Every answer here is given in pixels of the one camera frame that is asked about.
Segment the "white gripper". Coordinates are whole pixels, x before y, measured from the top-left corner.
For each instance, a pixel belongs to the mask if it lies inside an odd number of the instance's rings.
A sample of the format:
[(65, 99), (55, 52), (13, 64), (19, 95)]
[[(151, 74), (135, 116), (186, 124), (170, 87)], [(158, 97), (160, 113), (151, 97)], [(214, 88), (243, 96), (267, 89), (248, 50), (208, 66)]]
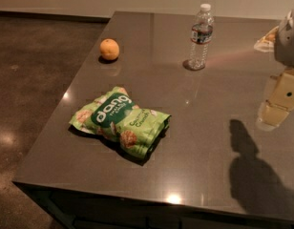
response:
[[(278, 62), (294, 67), (294, 7), (279, 27), (274, 27), (255, 43), (254, 49), (259, 52), (274, 52)], [(286, 68), (280, 75), (269, 77), (256, 124), (263, 131), (273, 131), (293, 110), (294, 68)]]

